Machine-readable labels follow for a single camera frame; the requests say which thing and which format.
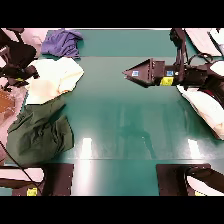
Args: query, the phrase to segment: green fabric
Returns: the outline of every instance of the green fabric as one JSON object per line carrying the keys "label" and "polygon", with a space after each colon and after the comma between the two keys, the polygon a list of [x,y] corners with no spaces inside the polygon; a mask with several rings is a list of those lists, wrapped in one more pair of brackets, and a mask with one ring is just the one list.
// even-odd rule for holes
{"label": "green fabric", "polygon": [[6,149],[20,165],[33,165],[52,159],[73,147],[66,116],[55,121],[65,102],[58,97],[42,105],[26,105],[8,129]]}

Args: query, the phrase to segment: blue label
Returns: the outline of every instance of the blue label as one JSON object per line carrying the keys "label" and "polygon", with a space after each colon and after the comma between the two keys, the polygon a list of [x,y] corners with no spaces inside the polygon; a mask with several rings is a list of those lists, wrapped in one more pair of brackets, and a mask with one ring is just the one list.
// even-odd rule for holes
{"label": "blue label", "polygon": [[138,76],[139,71],[133,71],[132,76]]}
{"label": "blue label", "polygon": [[173,76],[173,71],[167,71],[166,76]]}

